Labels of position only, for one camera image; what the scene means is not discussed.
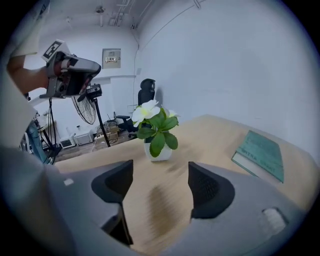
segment electric fan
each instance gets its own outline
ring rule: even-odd
[[[97,97],[102,95],[100,84],[89,84],[83,94],[72,96],[73,105],[78,113],[78,115],[88,124],[93,125],[96,121],[96,114],[99,119],[100,128],[102,130],[104,139],[108,147],[110,143],[104,128],[104,124],[101,119],[99,105]]]
[[[83,121],[89,125],[93,125],[96,121],[96,106],[90,99],[88,99],[87,95],[82,101],[78,102],[80,97],[81,95],[72,96],[73,105]]]

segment fan guard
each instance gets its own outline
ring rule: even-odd
[[[93,102],[91,102],[88,97],[85,97],[84,100],[78,102],[78,96],[72,96],[73,105],[78,113],[78,115],[88,123],[89,125],[93,125],[96,121],[96,106]]]

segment green leaf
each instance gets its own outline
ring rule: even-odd
[[[158,132],[150,143],[150,154],[154,158],[160,155],[161,150],[165,146],[165,136],[162,132]]]
[[[162,127],[160,129],[162,131],[169,131],[170,129],[175,127],[177,124],[178,124],[178,119],[175,116],[169,117],[163,122]]]
[[[156,131],[154,129],[150,129],[147,127],[142,127],[141,129],[138,130],[138,132],[136,133],[136,136],[139,139],[146,139],[151,137]]]
[[[165,109],[162,107],[162,108],[160,108],[160,111],[163,113],[164,119],[166,119],[167,118],[167,114],[166,114]]]
[[[176,150],[178,148],[178,140],[176,136],[169,132],[164,132],[163,135],[165,138],[165,143],[168,145],[168,147],[172,150]]]
[[[162,111],[160,111],[158,114],[156,114],[155,116],[153,116],[150,119],[148,119],[148,121],[154,127],[160,128],[163,125],[165,119],[166,118],[165,118],[164,113]]]

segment potted plant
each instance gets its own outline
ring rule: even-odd
[[[137,137],[144,140],[145,154],[151,161],[168,160],[172,150],[178,148],[177,138],[169,132],[179,125],[178,115],[164,107],[158,107],[154,99],[138,106],[132,113]]]

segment green book cover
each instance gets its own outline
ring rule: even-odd
[[[282,183],[284,182],[281,151],[274,141],[250,130],[236,152],[265,169]]]

